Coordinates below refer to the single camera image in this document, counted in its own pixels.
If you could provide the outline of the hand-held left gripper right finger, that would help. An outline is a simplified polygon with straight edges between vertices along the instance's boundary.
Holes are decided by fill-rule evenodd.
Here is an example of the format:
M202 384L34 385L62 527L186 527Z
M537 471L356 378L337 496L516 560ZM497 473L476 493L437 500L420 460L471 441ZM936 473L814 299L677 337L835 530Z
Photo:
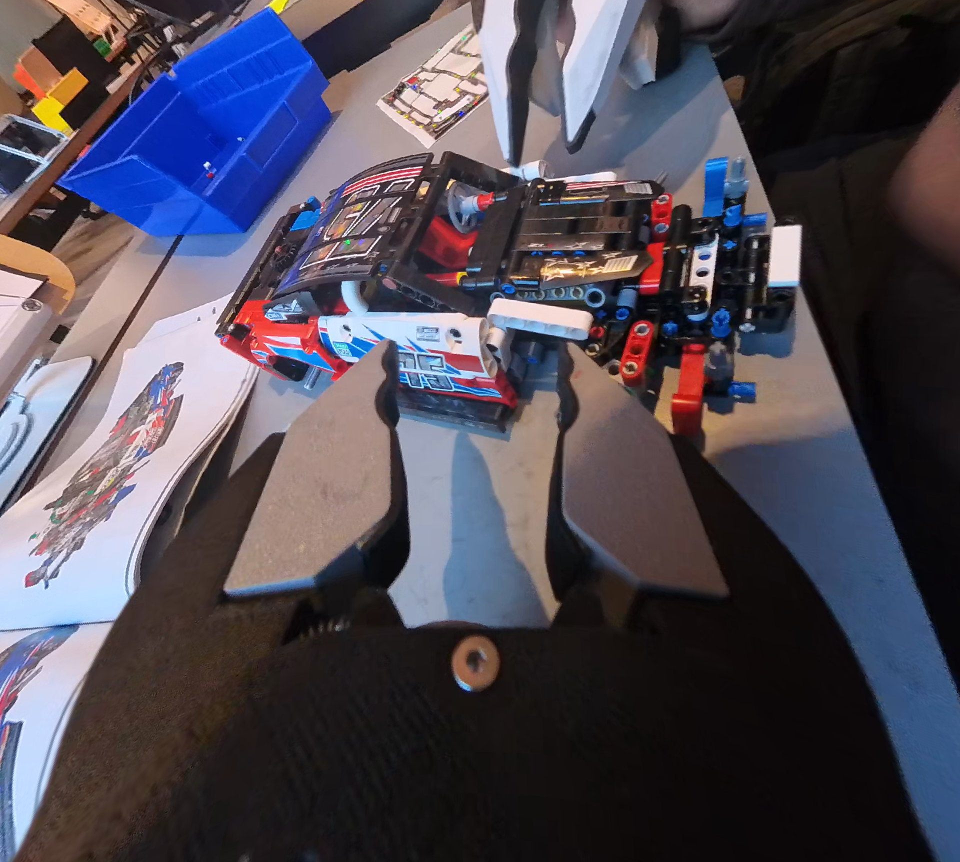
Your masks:
M671 437L577 344L557 357L549 583L559 606L595 600L625 627L646 597L730 597Z

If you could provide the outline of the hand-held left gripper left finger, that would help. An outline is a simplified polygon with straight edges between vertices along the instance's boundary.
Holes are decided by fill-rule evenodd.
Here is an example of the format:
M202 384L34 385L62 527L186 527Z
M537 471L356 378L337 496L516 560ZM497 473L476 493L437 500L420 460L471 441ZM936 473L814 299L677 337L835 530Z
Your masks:
M399 350L379 341L288 428L226 596L387 590L410 554Z

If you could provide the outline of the brick-built toy race car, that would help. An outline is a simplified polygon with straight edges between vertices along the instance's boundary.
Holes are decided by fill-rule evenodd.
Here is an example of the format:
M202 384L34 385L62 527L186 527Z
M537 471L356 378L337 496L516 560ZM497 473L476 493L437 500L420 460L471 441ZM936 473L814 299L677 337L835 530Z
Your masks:
M494 431L558 343L650 398L673 362L672 428L696 438L706 400L756 397L736 354L786 330L800 286L802 226L748 213L748 188L742 158L706 162L700 211L616 172L386 161L281 218L215 335L292 383L391 342L402 412Z

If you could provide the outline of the sticker sheet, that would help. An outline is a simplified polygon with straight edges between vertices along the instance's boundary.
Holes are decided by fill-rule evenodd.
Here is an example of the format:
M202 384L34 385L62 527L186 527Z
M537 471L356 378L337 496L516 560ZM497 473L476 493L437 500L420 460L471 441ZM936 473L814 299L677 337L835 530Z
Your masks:
M376 107L422 148L430 149L488 98L479 36L469 24L402 77Z

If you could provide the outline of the open instruction booklet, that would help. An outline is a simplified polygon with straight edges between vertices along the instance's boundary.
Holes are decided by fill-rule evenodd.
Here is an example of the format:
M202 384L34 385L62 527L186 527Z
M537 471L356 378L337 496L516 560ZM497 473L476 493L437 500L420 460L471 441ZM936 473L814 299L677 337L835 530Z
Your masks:
M29 831L80 687L163 505L234 421L255 368L215 335L230 296L128 349L86 441L1 520L1 858Z

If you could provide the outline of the blue plastic bin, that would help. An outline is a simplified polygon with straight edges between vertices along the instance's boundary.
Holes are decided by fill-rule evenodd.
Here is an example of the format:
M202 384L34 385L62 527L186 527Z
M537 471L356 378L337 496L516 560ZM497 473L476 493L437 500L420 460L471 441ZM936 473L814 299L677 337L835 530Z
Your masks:
M330 123L328 87L266 7L159 76L59 184L153 237L246 232Z

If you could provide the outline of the wooden document stand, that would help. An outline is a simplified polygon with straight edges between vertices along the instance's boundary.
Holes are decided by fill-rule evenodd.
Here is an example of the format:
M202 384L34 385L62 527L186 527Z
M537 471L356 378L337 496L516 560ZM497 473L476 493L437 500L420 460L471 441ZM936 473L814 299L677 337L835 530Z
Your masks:
M24 491L95 362L52 361L74 276L50 252L1 237L1 510Z

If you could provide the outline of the yellow storage box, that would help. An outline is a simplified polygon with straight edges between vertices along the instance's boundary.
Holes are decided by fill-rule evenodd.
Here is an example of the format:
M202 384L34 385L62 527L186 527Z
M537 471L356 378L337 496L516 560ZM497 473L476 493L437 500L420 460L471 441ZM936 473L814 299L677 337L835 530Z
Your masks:
M31 114L47 128L64 136L71 136L74 128L64 118L64 111L78 99L88 84L84 73L76 67L71 68L47 94L30 107Z

